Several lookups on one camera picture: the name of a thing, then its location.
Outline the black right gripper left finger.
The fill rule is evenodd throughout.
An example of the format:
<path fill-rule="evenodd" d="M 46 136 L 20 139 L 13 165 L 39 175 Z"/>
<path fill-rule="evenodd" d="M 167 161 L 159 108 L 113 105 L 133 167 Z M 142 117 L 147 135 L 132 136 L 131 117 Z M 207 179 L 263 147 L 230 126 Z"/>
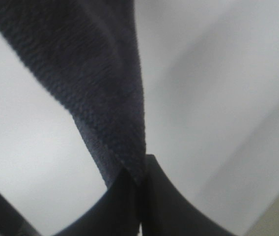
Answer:
<path fill-rule="evenodd" d="M 137 188 L 122 170 L 101 199 L 57 236 L 136 236 L 139 233 Z"/>

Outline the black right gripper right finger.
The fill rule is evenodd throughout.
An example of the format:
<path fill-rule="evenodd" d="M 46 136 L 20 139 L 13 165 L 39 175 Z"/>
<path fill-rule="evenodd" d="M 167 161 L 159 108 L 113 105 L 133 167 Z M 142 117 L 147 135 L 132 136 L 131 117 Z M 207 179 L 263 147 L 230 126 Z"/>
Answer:
<path fill-rule="evenodd" d="M 146 156 L 141 185 L 144 236 L 229 236 L 230 232 L 191 205 L 168 179 L 154 155 Z"/>

